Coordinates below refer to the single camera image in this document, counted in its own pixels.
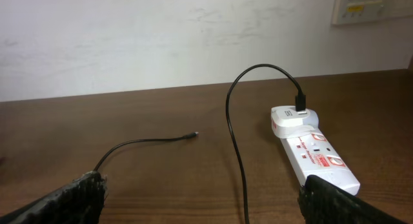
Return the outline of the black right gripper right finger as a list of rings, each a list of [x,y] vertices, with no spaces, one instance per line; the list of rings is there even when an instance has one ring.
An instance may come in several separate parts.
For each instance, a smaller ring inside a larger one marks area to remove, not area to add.
[[[402,224],[326,180],[310,175],[297,199],[306,224]]]

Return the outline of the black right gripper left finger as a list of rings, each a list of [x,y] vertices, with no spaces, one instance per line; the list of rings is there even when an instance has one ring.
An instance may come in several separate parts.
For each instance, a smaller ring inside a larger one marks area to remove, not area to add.
[[[106,179],[90,171],[71,183],[1,217],[3,224],[98,224]]]

